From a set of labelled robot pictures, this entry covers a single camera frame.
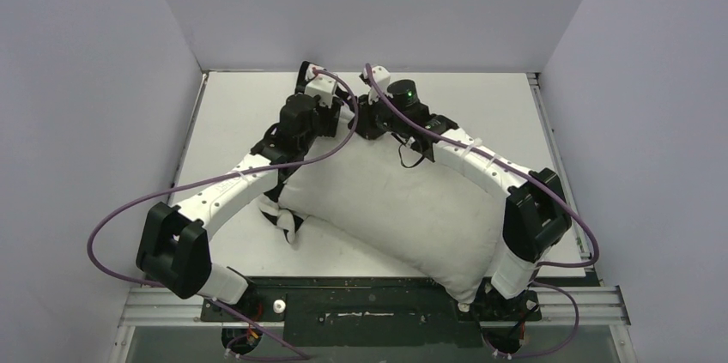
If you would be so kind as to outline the black white striped pillowcase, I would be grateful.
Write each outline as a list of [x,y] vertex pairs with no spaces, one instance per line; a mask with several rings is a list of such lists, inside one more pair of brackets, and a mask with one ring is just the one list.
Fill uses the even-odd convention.
[[282,231],[289,245],[294,245],[301,227],[310,215],[284,208],[279,204],[284,187],[285,182],[278,180],[276,186],[259,196],[256,202],[262,216]]

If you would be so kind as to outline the white pillow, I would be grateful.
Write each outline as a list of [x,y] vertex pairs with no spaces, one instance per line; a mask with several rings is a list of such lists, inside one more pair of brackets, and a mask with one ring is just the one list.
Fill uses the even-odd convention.
[[504,207],[446,166],[402,167],[417,155],[398,148],[390,137],[353,136],[331,157],[299,168],[279,204],[310,215],[304,224],[330,223],[470,304],[494,272]]

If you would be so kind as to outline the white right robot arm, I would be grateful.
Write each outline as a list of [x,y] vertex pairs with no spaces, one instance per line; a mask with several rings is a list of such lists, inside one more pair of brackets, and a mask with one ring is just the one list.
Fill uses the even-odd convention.
[[558,175],[549,168],[536,172],[518,166],[487,150],[453,120],[430,112],[412,80],[393,82],[385,96],[391,106],[373,90],[357,99],[357,133],[367,140],[390,134],[422,159],[449,167],[502,203],[493,289],[485,302],[493,316],[509,317],[518,310],[519,295],[537,274],[539,263],[572,226],[558,202],[564,196]]

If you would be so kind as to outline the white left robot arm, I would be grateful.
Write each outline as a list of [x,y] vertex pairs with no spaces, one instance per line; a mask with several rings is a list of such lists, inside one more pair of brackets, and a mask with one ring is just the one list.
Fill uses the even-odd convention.
[[181,299],[215,298],[233,318],[249,318],[256,311],[256,295],[247,290],[250,284],[242,274],[212,261],[209,242],[246,205],[279,191],[317,138],[337,133],[343,106],[358,110],[356,97],[341,89],[330,105],[319,94],[287,97],[277,122],[229,177],[173,206],[157,203],[149,210],[136,266]]

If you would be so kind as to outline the black metal base rail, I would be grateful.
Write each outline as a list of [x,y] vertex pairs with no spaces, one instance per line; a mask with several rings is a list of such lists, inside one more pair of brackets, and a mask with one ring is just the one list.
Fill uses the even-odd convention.
[[634,362],[619,287],[548,279],[459,306],[424,278],[258,278],[240,318],[206,299],[130,291],[113,362]]

